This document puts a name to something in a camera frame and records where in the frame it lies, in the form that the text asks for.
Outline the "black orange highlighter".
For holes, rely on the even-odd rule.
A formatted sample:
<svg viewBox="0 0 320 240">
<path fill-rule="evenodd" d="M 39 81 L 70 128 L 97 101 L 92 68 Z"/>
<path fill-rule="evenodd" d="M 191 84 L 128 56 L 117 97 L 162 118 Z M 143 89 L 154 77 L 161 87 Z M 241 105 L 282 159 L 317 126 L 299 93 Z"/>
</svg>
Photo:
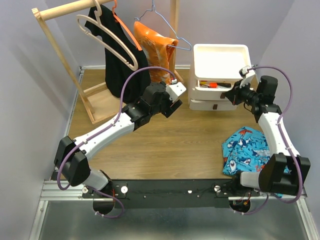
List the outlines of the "black orange highlighter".
<svg viewBox="0 0 320 240">
<path fill-rule="evenodd" d="M 224 83 L 224 82 L 211 82 L 209 84 L 210 88 L 217 88 L 217 87 L 223 87 L 223 88 L 231 88 L 232 85 L 230 83 Z"/>
</svg>

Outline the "white three-drawer organizer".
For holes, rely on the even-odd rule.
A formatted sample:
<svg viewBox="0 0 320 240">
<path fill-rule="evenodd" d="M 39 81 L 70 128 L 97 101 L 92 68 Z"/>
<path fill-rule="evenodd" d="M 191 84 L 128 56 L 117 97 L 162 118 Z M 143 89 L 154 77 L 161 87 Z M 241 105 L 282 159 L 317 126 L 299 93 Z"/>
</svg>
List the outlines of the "white three-drawer organizer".
<svg viewBox="0 0 320 240">
<path fill-rule="evenodd" d="M 235 105 L 220 96 L 242 80 L 240 69 L 250 65 L 249 49 L 244 44 L 195 44 L 187 87 L 189 108 L 194 111 L 236 110 Z M 206 88 L 200 86 L 200 81 L 229 83 L 232 87 Z M 213 105 L 217 105 L 217 110 L 213 110 Z"/>
</svg>

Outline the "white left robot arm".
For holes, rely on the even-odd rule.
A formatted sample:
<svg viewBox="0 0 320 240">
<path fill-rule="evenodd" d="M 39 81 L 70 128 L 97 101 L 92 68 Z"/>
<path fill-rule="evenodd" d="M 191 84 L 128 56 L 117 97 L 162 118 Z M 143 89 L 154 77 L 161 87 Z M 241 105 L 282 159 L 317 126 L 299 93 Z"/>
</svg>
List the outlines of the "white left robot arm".
<svg viewBox="0 0 320 240">
<path fill-rule="evenodd" d="M 101 170 L 90 168 L 89 161 L 116 139 L 149 123 L 154 115 L 170 117 L 181 106 L 180 96 L 185 91 L 181 82 L 169 85 L 153 82 L 142 96 L 126 104 L 108 122 L 75 139 L 63 137 L 54 158 L 58 176 L 64 176 L 69 186 L 83 184 L 93 188 L 99 197 L 107 197 L 111 191 L 110 180 Z"/>
</svg>

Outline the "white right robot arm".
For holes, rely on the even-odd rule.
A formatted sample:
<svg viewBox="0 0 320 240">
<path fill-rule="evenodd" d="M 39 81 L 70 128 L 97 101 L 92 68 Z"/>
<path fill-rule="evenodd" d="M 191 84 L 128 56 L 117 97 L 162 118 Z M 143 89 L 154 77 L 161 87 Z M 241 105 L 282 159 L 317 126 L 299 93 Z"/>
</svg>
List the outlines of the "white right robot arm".
<svg viewBox="0 0 320 240">
<path fill-rule="evenodd" d="M 302 193 L 311 163 L 295 149 L 283 126 L 283 111 L 274 104 L 277 87 L 275 77 L 263 75 L 256 90 L 252 90 L 245 80 L 239 80 L 224 94 L 233 105 L 245 103 L 251 107 L 270 154 L 269 161 L 260 172 L 236 173 L 236 180 L 230 183 L 230 191 L 236 196 L 243 195 L 248 188 L 296 198 Z"/>
</svg>

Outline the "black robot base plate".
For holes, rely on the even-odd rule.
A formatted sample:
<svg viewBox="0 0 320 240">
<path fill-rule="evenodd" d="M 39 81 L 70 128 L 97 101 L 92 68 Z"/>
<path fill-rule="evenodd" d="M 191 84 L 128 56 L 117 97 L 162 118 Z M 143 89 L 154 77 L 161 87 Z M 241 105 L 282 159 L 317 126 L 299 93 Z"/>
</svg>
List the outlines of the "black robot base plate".
<svg viewBox="0 0 320 240">
<path fill-rule="evenodd" d="M 164 209 L 164 208 L 228 208 L 234 200 L 251 200 L 260 194 L 244 187 L 235 187 L 230 179 L 114 179 L 103 189 L 113 199 L 83 190 L 82 197 L 93 199 L 99 210 L 113 208 Z"/>
</svg>

